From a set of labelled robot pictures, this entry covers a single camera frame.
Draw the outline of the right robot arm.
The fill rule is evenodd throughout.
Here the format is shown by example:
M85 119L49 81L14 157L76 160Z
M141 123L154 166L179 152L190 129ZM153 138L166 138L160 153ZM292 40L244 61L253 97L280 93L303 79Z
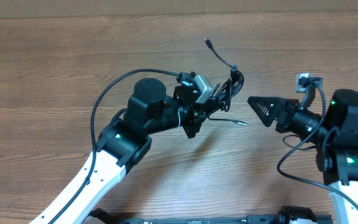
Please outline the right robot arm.
M278 172L292 180L329 191L338 223L358 223L358 92L336 90L323 113L311 112L321 88L304 89L303 101L281 97L251 96L247 100L266 127L276 124L279 133L293 133L300 143L278 162ZM297 177L282 170L284 161L305 143L316 148L316 165L323 182Z

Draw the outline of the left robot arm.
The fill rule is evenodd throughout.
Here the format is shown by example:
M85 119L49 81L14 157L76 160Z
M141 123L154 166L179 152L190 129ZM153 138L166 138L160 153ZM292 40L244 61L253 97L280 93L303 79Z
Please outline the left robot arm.
M155 78L134 86L127 107L117 112L96 140L96 150L57 198L33 223L83 223L98 202L151 148L151 134L183 128L195 137L207 116L221 106L207 78L181 74L173 96Z

